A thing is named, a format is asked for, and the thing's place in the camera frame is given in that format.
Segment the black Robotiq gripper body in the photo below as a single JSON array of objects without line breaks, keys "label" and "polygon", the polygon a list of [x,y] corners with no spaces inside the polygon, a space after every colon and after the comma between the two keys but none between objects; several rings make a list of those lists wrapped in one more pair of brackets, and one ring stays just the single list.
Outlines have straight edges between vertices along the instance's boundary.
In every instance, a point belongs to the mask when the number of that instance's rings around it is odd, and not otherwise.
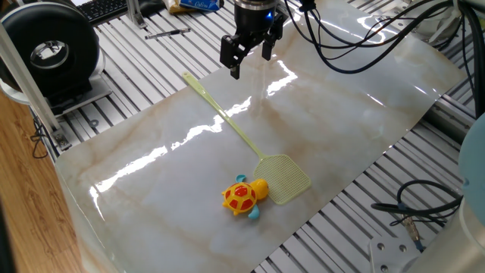
[{"label": "black Robotiq gripper body", "polygon": [[274,24],[276,5],[257,8],[236,5],[234,9],[234,20],[236,23],[236,35],[252,33],[266,33]]}]

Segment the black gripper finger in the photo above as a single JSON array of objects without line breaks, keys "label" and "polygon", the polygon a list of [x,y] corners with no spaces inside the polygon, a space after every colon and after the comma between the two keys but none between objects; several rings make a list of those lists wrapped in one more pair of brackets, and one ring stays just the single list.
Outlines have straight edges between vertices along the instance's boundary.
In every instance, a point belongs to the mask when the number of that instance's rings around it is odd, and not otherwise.
[{"label": "black gripper finger", "polygon": [[269,61],[271,59],[271,52],[277,40],[283,36],[283,23],[285,22],[285,15],[278,14],[275,17],[273,25],[269,31],[264,35],[264,43],[262,47],[262,57]]},{"label": "black gripper finger", "polygon": [[220,62],[230,69],[230,75],[238,80],[240,76],[240,65],[252,48],[252,35],[240,33],[233,36],[221,38]]}]

